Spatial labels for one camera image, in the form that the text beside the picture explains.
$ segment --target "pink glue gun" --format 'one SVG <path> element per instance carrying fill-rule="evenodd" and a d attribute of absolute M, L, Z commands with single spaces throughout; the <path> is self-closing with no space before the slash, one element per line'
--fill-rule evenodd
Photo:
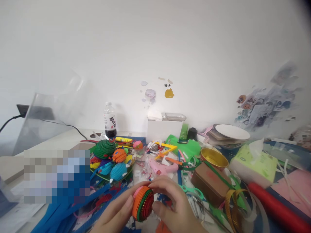
<path fill-rule="evenodd" d="M 178 164 L 176 163 L 170 166 L 166 166 L 159 164 L 154 159 L 149 160 L 149 165 L 152 168 L 153 172 L 158 175 L 167 175 L 168 173 L 173 173 L 178 170 Z"/>

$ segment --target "tissue pack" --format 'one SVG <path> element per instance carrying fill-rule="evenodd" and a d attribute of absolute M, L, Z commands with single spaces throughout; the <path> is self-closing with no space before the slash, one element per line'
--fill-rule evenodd
<path fill-rule="evenodd" d="M 243 145 L 231 160 L 229 169 L 246 183 L 255 182 L 265 189 L 273 184 L 277 161 L 264 152 L 253 159 L 249 145 Z"/>

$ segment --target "hand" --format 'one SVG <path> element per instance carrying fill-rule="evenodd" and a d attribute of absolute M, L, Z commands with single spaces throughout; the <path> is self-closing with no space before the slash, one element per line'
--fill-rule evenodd
<path fill-rule="evenodd" d="M 161 202 L 154 202 L 153 211 L 161 218 L 172 233 L 204 232 L 206 230 L 194 216 L 184 191 L 167 176 L 155 178 L 149 185 L 154 193 L 167 195 L 173 202 L 174 211 Z"/>
<path fill-rule="evenodd" d="M 90 233 L 118 233 L 132 216 L 133 194 L 141 186 L 149 185 L 149 181 L 140 182 L 113 200 L 100 216 Z"/>

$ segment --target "yellow glue stick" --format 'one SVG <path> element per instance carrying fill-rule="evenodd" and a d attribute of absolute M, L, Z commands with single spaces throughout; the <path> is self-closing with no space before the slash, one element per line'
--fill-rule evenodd
<path fill-rule="evenodd" d="M 120 142 L 130 142 L 133 139 L 127 139 L 127 138 L 121 138 L 121 137 L 116 137 L 116 141 L 120 141 Z"/>

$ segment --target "bottle label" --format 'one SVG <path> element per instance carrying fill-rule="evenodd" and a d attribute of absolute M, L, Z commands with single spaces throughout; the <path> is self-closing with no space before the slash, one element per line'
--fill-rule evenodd
<path fill-rule="evenodd" d="M 105 130 L 110 131 L 116 129 L 117 123 L 115 117 L 114 114 L 104 114 Z"/>

